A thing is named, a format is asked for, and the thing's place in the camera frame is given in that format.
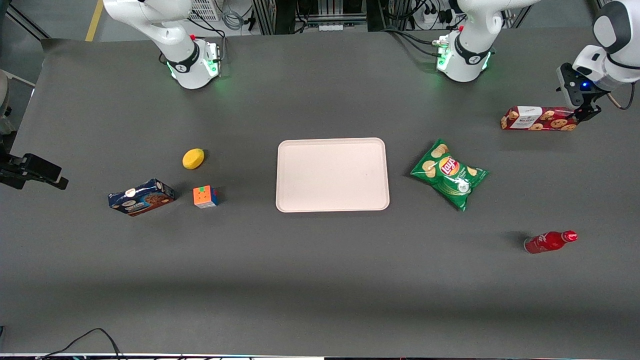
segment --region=white tray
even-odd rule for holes
[[[388,205],[387,155],[379,138],[286,140],[278,147],[276,207],[283,213]]]

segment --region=green chip bag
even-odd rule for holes
[[[413,168],[411,175],[426,181],[458,209],[465,211],[467,197],[489,175],[489,171],[459,163],[449,154],[444,141],[438,139]]]

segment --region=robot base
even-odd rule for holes
[[[194,63],[189,72],[178,72],[171,65],[171,76],[187,89],[198,89],[208,84],[220,74],[220,57],[218,46],[204,40],[196,39],[194,43],[200,47],[200,59]]]
[[[488,53],[484,59],[478,59],[475,65],[467,64],[467,61],[458,54],[454,46],[451,46],[456,41],[456,37],[460,34],[458,31],[440,37],[439,43],[446,44],[440,46],[438,53],[440,57],[436,64],[436,69],[444,72],[449,78],[460,83],[468,83],[475,80],[480,73],[486,69],[486,66],[491,57],[491,53]]]

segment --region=yellow sponge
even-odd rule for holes
[[[202,149],[191,149],[182,157],[182,166],[193,170],[199,167],[204,161],[204,151]]]

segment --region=blue box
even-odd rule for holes
[[[157,179],[121,193],[109,194],[109,207],[130,217],[159,208],[175,200],[173,189]]]

